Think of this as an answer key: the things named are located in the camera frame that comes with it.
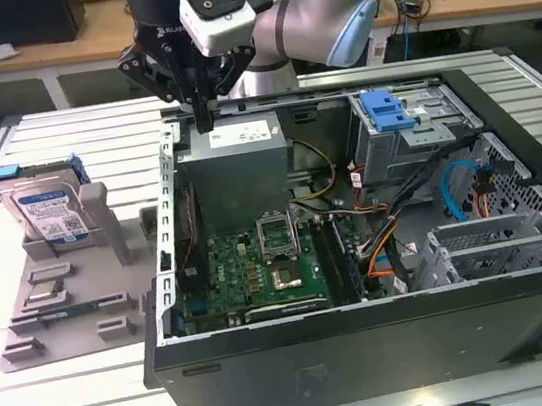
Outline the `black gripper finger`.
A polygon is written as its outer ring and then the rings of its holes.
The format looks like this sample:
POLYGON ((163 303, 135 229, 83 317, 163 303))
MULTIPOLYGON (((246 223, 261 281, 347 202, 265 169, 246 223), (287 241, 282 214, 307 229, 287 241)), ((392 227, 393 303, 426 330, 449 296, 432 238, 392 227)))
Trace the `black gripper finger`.
POLYGON ((226 54, 197 60, 196 75, 204 131, 214 127, 214 111, 219 96, 227 95, 254 58, 255 50, 249 45, 235 47, 226 54))
POLYGON ((163 41, 145 50, 139 43, 121 54, 118 69, 127 78, 165 102, 177 101, 184 112, 192 114, 199 133, 204 132, 200 97, 190 56, 182 56, 178 44, 163 41))

